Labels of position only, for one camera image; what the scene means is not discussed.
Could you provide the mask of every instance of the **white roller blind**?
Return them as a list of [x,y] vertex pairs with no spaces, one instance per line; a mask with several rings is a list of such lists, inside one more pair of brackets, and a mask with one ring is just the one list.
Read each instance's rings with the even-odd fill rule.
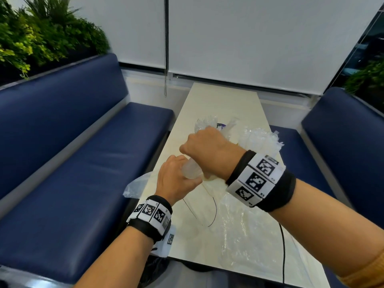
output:
[[169,0],[169,70],[322,94],[384,0]]
[[71,0],[71,6],[102,27],[120,62],[164,68],[164,0]]

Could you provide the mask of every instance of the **planter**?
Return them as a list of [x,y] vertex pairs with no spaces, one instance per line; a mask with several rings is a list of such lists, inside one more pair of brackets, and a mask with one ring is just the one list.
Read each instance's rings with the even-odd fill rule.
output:
[[[92,56],[96,56],[97,52],[94,48],[87,48],[85,46],[79,46],[76,50],[70,50],[68,56],[59,61],[47,62],[42,66],[38,66],[37,63],[31,58],[27,62],[31,65],[31,70],[28,73],[29,77],[32,77],[43,72],[47,72],[58,67],[65,66],[72,62],[81,61]],[[0,64],[0,87],[12,82],[23,80],[20,77],[20,70],[13,67],[11,64]]]
[[355,95],[384,113],[384,88],[373,88],[368,80],[363,83]]

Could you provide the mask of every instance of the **right hand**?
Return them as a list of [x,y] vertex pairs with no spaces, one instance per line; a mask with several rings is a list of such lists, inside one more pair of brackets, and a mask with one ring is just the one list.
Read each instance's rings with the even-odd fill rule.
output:
[[229,142],[220,131],[209,126],[190,134],[187,142],[180,146],[180,152],[194,159],[206,177],[213,174],[228,180],[246,150]]

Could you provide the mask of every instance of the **forearm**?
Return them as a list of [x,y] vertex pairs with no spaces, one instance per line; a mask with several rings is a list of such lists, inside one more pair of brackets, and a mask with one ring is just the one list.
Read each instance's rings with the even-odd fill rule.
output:
[[137,288],[153,244],[151,238],[127,227],[74,288]]
[[384,250],[384,230],[300,180],[290,202],[270,214],[338,276],[358,271]]

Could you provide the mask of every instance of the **left hand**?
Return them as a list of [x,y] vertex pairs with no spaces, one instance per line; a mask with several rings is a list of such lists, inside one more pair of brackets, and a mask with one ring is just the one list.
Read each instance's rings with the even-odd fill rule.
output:
[[187,161],[188,159],[183,155],[179,155],[178,157],[171,155],[167,161],[162,164],[157,176],[155,195],[166,199],[171,206],[183,199],[189,192],[203,182],[201,178],[187,179],[184,177],[181,172],[181,167]]

